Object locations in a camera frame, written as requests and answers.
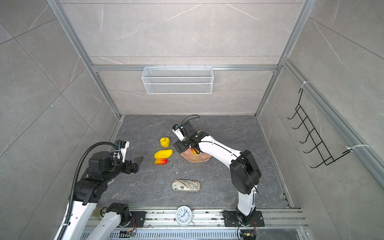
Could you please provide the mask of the red yellow fake mango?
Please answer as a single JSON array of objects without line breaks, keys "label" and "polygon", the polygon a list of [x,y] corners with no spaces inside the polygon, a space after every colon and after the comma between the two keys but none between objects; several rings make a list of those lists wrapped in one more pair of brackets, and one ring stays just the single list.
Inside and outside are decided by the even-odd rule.
[{"label": "red yellow fake mango", "polygon": [[155,159],[154,163],[155,165],[165,165],[167,164],[168,160],[167,159]]},{"label": "red yellow fake mango", "polygon": [[198,155],[200,152],[196,149],[191,149],[194,155]]}]

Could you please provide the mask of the yellow fake apple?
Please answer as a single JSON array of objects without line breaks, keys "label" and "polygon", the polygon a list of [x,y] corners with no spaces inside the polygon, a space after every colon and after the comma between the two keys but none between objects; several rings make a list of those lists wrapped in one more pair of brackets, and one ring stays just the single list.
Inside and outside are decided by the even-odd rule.
[{"label": "yellow fake apple", "polygon": [[168,148],[171,144],[171,141],[168,137],[164,137],[160,139],[160,144],[163,148]]}]

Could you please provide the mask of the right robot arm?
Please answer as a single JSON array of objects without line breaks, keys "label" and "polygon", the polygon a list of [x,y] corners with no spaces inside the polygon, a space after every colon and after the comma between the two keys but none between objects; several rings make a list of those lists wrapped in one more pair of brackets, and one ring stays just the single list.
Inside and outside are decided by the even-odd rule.
[{"label": "right robot arm", "polygon": [[202,163],[213,157],[230,170],[231,182],[238,191],[237,218],[241,224],[249,225],[256,216],[255,198],[262,176],[253,154],[227,147],[211,135],[196,131],[189,122],[175,124],[172,130],[179,139],[174,147],[186,160]]}]

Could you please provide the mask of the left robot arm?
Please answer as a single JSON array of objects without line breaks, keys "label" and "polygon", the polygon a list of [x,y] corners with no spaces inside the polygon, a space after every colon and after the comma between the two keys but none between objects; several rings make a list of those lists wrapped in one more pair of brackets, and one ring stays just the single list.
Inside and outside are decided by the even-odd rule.
[{"label": "left robot arm", "polygon": [[133,161],[121,162],[114,158],[112,152],[102,151],[92,155],[89,167],[80,180],[80,169],[77,168],[66,214],[55,239],[79,240],[91,213],[107,190],[108,183],[121,173],[137,173],[143,159],[144,157],[140,156]]}]

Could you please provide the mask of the pink scalloped fruit bowl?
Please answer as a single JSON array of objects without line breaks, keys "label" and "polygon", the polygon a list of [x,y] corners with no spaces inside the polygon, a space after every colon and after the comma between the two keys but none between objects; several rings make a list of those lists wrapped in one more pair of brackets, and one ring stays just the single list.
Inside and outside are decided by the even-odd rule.
[{"label": "pink scalloped fruit bowl", "polygon": [[[193,137],[193,136],[196,136],[196,135],[198,135],[198,138],[200,140],[202,138],[206,137],[206,136],[209,136],[209,134],[207,134],[207,133],[205,133],[203,131],[193,130],[190,133],[188,133],[189,137]],[[189,162],[192,162],[192,163],[202,163],[202,162],[208,161],[212,157],[211,155],[209,155],[207,153],[203,153],[203,152],[200,152],[198,155],[194,155],[191,149],[196,149],[196,150],[198,150],[200,152],[200,148],[192,148],[192,147],[190,147],[190,144],[187,143],[187,140],[183,140],[182,143],[181,143],[181,150],[182,150],[181,155],[186,160],[188,160]]]}]

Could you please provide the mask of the white round clock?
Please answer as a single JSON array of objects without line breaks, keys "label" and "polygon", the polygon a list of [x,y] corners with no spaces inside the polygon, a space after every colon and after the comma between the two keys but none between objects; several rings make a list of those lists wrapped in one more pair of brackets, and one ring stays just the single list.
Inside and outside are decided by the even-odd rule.
[{"label": "white round clock", "polygon": [[193,211],[188,206],[181,206],[176,211],[176,222],[182,227],[193,223]]}]

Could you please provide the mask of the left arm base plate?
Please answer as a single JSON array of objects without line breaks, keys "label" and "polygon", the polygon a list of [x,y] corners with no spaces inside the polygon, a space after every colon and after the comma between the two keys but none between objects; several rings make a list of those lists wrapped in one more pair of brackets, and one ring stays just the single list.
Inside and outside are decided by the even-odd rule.
[{"label": "left arm base plate", "polygon": [[100,224],[102,227],[112,226],[116,228],[142,228],[146,219],[147,212],[136,211],[127,215],[108,212],[104,214]]}]

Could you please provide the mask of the aluminium front rail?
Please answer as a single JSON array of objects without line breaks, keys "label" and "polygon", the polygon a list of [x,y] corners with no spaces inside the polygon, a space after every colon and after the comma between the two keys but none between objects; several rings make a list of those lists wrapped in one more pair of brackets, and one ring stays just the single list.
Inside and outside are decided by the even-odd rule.
[{"label": "aluminium front rail", "polygon": [[234,209],[132,208],[133,223],[107,240],[312,240],[299,209],[261,209],[242,222]]}]

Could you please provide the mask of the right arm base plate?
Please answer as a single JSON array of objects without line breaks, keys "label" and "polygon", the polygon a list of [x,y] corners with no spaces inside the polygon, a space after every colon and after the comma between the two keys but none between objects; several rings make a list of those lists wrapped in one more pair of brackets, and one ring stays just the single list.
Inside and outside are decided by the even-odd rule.
[{"label": "right arm base plate", "polygon": [[242,226],[253,226],[253,227],[264,227],[264,217],[262,212],[254,209],[248,216],[243,215],[239,210],[222,212],[226,227],[239,227]]}]

